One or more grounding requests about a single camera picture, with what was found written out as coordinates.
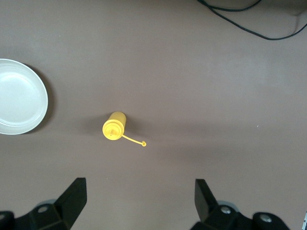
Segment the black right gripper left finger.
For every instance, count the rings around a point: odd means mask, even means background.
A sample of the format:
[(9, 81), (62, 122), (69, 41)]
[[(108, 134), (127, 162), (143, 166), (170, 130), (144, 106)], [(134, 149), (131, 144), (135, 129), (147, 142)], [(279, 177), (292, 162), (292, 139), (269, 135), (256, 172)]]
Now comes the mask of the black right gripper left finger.
[(70, 230), (86, 205), (86, 179), (76, 178), (52, 204), (41, 204), (16, 218), (0, 212), (2, 230)]

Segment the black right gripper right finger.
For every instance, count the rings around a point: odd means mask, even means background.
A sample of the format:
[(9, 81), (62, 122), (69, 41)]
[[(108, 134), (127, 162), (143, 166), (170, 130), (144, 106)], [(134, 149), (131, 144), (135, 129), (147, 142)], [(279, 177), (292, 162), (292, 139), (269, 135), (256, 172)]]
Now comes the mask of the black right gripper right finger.
[(220, 205), (204, 179), (195, 180), (194, 203), (200, 221), (193, 230), (287, 230), (276, 215), (257, 212), (247, 218), (230, 205)]

